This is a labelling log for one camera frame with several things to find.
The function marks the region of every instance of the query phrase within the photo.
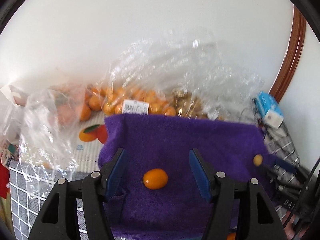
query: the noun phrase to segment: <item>purple towel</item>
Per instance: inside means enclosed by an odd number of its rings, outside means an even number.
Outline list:
[[[204,160],[233,179],[257,178],[268,193],[269,182],[261,176],[252,160],[256,154],[268,160],[263,135],[253,125],[195,120],[161,115],[113,115],[105,119],[109,138],[99,156],[99,167],[112,159],[119,147],[130,160],[120,187],[126,192],[122,209],[107,204],[115,236],[129,239],[184,239],[201,236],[212,204],[201,197],[189,166],[188,154],[197,148]],[[168,184],[159,190],[147,189],[143,175],[154,168],[165,170]],[[121,212],[121,216],[110,214]]]

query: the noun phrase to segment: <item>barcode label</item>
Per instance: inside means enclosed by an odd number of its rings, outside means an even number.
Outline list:
[[[123,114],[148,114],[149,103],[126,99],[123,102]]]

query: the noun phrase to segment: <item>plastic bag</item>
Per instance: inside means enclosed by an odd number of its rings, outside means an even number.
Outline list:
[[[46,196],[52,181],[72,180],[77,168],[73,149],[79,120],[90,117],[88,90],[63,85],[28,97],[20,134],[20,164],[30,197]]]
[[[262,85],[249,69],[222,64],[207,30],[171,31],[122,53],[100,84],[101,107],[120,114],[124,100],[133,99],[148,103],[149,114],[252,122],[251,100]]]

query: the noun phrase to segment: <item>curved wooden molding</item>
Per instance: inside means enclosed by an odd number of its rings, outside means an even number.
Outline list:
[[[306,19],[297,7],[293,7],[293,21],[287,52],[275,82],[270,89],[277,102],[286,92],[299,63],[306,34]]]

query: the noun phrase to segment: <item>round metal pin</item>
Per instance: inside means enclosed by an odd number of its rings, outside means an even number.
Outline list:
[[[224,178],[224,177],[226,176],[226,174],[225,174],[223,171],[218,171],[218,172],[217,172],[217,176],[218,176],[219,178]]]
[[[250,182],[251,182],[252,184],[255,184],[255,185],[257,185],[257,184],[259,183],[259,181],[258,181],[256,178],[250,179]]]
[[[97,178],[99,176],[100,176],[100,172],[98,172],[98,171],[94,171],[93,173],[91,173],[92,178]]]
[[[66,179],[65,178],[60,178],[58,179],[58,184],[63,184],[66,182]]]

